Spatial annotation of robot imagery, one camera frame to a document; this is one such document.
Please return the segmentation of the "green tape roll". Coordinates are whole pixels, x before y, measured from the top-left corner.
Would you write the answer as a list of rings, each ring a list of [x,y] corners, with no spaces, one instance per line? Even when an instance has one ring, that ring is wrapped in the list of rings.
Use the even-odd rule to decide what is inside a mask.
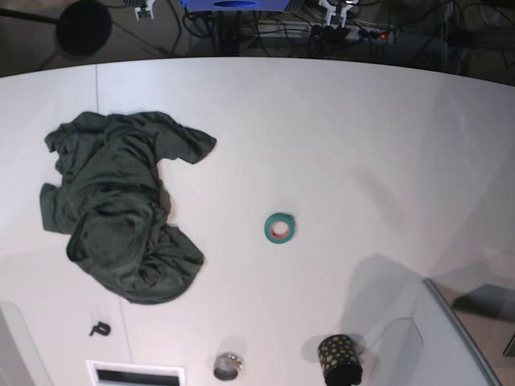
[[[295,218],[282,212],[270,215],[264,225],[266,239],[274,244],[284,244],[291,240],[295,229]]]

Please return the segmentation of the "dark green t-shirt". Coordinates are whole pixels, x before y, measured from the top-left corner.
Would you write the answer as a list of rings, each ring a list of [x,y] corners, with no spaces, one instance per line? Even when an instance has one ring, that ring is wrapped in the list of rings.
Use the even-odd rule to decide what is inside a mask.
[[[58,186],[39,194],[43,228],[65,234],[68,259],[108,291],[138,305],[170,302],[192,285],[203,253],[168,222],[164,159],[204,160],[216,139],[160,112],[83,112],[45,137]]]

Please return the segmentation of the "silver tape roll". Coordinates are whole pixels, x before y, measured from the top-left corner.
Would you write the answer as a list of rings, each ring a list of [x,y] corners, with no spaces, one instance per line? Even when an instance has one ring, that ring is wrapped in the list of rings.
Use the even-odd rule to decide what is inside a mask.
[[[243,369],[243,359],[235,353],[219,354],[213,365],[213,375],[221,381],[235,380]]]

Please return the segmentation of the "black gold-dotted cup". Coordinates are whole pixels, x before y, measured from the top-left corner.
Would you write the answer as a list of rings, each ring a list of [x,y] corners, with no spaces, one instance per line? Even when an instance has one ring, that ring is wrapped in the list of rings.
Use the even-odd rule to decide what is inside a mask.
[[[327,386],[360,385],[363,368],[355,341],[347,335],[332,335],[318,346],[318,357]]]

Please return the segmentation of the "blue plastic box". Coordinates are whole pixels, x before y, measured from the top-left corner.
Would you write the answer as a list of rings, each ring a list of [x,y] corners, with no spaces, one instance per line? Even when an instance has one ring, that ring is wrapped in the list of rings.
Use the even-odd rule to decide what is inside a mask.
[[[284,11],[289,0],[183,0],[179,4],[188,11]]]

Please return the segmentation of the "small black clip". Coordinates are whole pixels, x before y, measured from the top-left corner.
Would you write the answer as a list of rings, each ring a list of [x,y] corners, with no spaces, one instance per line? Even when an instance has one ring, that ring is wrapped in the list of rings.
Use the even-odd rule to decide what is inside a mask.
[[[94,325],[89,333],[90,336],[93,336],[95,334],[102,335],[102,336],[109,336],[111,332],[111,326],[108,323],[105,322],[98,322],[96,325]]]

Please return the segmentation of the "white slotted tray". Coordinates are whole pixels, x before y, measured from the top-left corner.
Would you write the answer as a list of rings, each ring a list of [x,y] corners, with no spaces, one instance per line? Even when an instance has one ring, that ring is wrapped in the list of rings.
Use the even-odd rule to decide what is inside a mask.
[[[93,360],[87,360],[86,367],[93,385],[186,385],[185,370],[182,367]]]

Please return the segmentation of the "round black stand base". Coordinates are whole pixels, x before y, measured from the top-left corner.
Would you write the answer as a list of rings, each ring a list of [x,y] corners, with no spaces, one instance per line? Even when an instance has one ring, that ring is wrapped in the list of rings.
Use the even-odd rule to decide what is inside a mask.
[[[56,42],[67,55],[91,56],[111,36],[113,20],[109,9],[98,1],[82,0],[65,8],[56,25]]]

